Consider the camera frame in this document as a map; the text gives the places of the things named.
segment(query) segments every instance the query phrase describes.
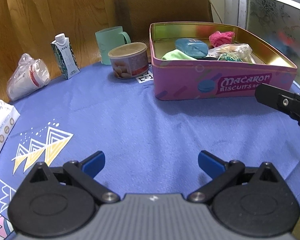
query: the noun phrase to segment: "purple label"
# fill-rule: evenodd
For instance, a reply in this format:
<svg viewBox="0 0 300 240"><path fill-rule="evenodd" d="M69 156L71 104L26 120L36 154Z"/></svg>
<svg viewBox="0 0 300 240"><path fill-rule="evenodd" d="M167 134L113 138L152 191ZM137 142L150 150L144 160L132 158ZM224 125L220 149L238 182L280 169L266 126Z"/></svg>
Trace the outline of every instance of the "purple label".
<svg viewBox="0 0 300 240"><path fill-rule="evenodd" d="M269 84L272 73L221 77L218 81L218 94L255 90L261 83Z"/></svg>

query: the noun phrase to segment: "wooden wall panel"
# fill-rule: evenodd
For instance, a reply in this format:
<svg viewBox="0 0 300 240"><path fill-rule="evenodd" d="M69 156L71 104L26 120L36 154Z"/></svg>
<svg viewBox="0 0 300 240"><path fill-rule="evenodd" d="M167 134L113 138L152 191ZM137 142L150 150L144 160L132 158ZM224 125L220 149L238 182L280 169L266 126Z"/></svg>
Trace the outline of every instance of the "wooden wall panel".
<svg viewBox="0 0 300 240"><path fill-rule="evenodd" d="M50 43L70 38L78 65L101 59L94 33L116 25L114 0L0 0L0 98L22 53L41 58L51 78L60 76Z"/></svg>

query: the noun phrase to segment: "red towel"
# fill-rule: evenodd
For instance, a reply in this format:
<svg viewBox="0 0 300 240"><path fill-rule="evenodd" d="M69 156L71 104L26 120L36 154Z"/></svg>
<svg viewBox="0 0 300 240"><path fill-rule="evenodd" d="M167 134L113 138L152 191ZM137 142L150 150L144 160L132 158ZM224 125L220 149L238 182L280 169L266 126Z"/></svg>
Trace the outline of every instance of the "red towel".
<svg viewBox="0 0 300 240"><path fill-rule="evenodd" d="M234 32L221 33L219 31L213 33L209 37L209 41L213 47L219 47L223 44L231 44Z"/></svg>

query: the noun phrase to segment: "green mug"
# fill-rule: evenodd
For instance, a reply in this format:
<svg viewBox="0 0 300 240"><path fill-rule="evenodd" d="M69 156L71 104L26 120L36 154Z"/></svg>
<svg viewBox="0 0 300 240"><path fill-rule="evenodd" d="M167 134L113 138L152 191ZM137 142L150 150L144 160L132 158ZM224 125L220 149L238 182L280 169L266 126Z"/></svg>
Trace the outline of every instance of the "green mug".
<svg viewBox="0 0 300 240"><path fill-rule="evenodd" d="M109 51L127 43L131 43L129 35L123 31L122 26L107 28L95 33L101 54L101 63L111 65L108 57Z"/></svg>

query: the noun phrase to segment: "blue tablecloth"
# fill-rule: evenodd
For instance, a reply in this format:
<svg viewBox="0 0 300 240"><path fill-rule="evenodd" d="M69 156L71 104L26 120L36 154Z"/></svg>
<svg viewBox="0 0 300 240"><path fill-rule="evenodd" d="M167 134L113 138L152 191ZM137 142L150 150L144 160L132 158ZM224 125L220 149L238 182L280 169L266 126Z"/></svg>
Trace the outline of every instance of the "blue tablecloth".
<svg viewBox="0 0 300 240"><path fill-rule="evenodd" d="M254 97L160 101L153 81L122 81L96 63L14 105L21 116L0 153L0 221L33 163L59 166L98 150L106 166L95 179L121 197L186 196L210 181L197 163L205 149L247 166L272 162L300 203L300 127Z"/></svg>

